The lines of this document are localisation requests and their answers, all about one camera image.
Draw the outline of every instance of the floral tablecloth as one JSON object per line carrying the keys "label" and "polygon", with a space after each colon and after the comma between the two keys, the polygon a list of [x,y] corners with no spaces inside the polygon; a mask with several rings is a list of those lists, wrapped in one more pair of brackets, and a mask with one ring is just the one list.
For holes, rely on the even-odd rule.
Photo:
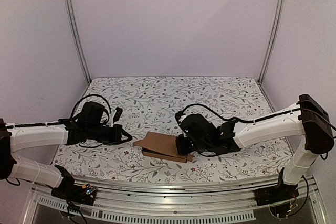
{"label": "floral tablecloth", "polygon": [[[97,78],[86,94],[100,94],[112,109],[124,109],[120,123],[136,141],[148,131],[178,135],[174,114],[190,103],[203,103],[222,116],[251,119],[270,113],[270,107],[253,78],[231,77],[127,77]],[[99,101],[100,98],[88,98]],[[220,119],[203,108],[214,125]],[[59,146],[53,163],[77,176],[142,183],[206,183],[276,174],[291,152],[284,139],[259,143],[236,153],[202,157],[193,153],[192,162],[176,163],[145,157],[132,142],[94,149],[78,145]],[[87,141],[84,145],[96,145]]]}

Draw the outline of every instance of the aluminum frame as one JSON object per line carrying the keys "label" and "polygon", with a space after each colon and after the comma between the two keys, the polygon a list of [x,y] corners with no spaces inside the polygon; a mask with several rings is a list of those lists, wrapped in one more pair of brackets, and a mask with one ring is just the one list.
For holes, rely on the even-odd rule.
{"label": "aluminum frame", "polygon": [[270,62],[270,59],[271,59],[271,55],[272,55],[273,48],[274,48],[274,45],[275,45],[275,41],[276,41],[277,34],[278,34],[278,29],[279,29],[279,24],[280,24],[280,20],[281,20],[281,13],[282,13],[282,9],[283,9],[283,6],[284,6],[284,2],[285,2],[285,0],[278,0],[277,1],[277,7],[276,7],[274,20],[273,20],[273,26],[272,26],[271,34],[270,34],[270,37],[269,37],[269,40],[268,40],[267,49],[266,49],[264,61],[262,63],[259,78],[257,80],[257,82],[260,83],[260,84],[262,84],[264,82],[264,79],[265,79],[265,76],[266,76],[266,73],[267,73],[267,69],[268,69],[268,66],[269,66],[269,62]]}
{"label": "aluminum frame", "polygon": [[64,0],[64,1],[65,1],[66,9],[67,9],[67,14],[68,14],[68,18],[69,18],[69,24],[70,24],[71,33],[72,33],[72,36],[73,36],[73,41],[75,43],[75,47],[76,47],[76,51],[77,51],[78,60],[79,60],[80,66],[82,68],[84,78],[85,78],[87,84],[90,84],[92,79],[91,79],[89,68],[88,68],[88,65],[87,65],[87,62],[86,62],[86,59],[85,59],[83,47],[82,47],[82,44],[80,42],[78,26],[77,26],[77,23],[76,23],[76,18],[75,18],[75,13],[74,13],[72,0]]}
{"label": "aluminum frame", "polygon": [[[210,218],[213,218],[213,223],[220,223],[217,222],[220,217],[244,215],[256,209],[267,208],[268,206],[258,207],[256,205],[253,191],[256,188],[275,185],[277,176],[244,179],[239,181],[239,184],[227,181],[194,185],[154,185],[110,180],[97,182],[95,180],[76,178],[77,183],[90,182],[99,187],[95,204],[92,207],[81,206],[86,217],[114,223],[127,222],[116,221],[119,217],[119,220],[141,218],[151,219],[153,223],[166,220],[167,223],[171,221],[171,223],[179,224],[187,223],[190,219],[209,220]],[[307,176],[307,180],[310,191],[309,200],[313,205],[316,221],[318,224],[328,223],[314,177]],[[299,183],[298,189],[300,193],[298,198],[305,198],[307,188],[303,180]],[[50,188],[36,186],[31,191],[24,224],[33,223],[38,204],[60,211],[64,211],[66,205],[64,200],[50,195]]]}

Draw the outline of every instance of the metal vent grille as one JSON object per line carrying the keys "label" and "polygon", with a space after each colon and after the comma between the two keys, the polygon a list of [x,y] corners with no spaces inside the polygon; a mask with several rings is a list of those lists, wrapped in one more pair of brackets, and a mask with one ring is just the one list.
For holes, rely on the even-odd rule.
{"label": "metal vent grille", "polygon": [[[67,204],[59,199],[53,199],[46,196],[39,196],[38,202],[41,205],[65,211]],[[216,215],[216,216],[197,216],[197,217],[153,217],[153,216],[137,216],[119,214],[106,210],[92,209],[90,215],[85,216],[104,220],[113,223],[138,223],[138,224],[220,224],[220,223],[242,223],[252,221],[254,217],[253,211],[244,211],[234,214]]]}

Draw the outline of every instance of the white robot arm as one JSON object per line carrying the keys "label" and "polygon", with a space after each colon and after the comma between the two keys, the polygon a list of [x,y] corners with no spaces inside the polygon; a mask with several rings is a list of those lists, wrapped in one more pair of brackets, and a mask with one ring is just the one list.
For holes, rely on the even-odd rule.
{"label": "white robot arm", "polygon": [[[186,116],[185,110],[198,105],[219,116],[225,123],[215,127],[200,114]],[[262,141],[279,137],[301,136],[301,143],[290,162],[279,174],[275,187],[255,190],[258,205],[266,205],[298,196],[297,184],[316,158],[328,153],[334,146],[327,112],[309,95],[303,94],[299,102],[283,110],[256,118],[243,120],[225,119],[202,104],[191,104],[175,115],[184,134],[176,138],[178,153],[185,155],[197,151],[213,152],[218,156],[238,152]]]}
{"label": "white robot arm", "polygon": [[[95,194],[92,186],[83,188],[74,185],[74,178],[61,166],[44,165],[24,158],[17,151],[45,145],[73,145],[96,140],[105,145],[121,144],[132,140],[132,136],[123,130],[119,120],[122,109],[117,108],[113,115],[113,125],[101,123],[105,108],[96,102],[86,102],[82,111],[75,117],[60,119],[57,122],[37,124],[5,123],[0,119],[0,179],[16,178],[32,183],[47,185],[55,197],[93,204]],[[81,191],[83,197],[73,194]]]}

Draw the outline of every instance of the cardboard box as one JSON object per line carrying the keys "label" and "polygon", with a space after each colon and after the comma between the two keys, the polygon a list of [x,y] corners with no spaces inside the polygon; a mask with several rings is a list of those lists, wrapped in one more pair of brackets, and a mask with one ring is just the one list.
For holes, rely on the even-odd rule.
{"label": "cardboard box", "polygon": [[190,154],[179,155],[175,145],[176,136],[147,132],[144,139],[133,143],[134,146],[142,147],[142,154],[147,157],[155,157],[175,162],[186,163],[192,161]]}

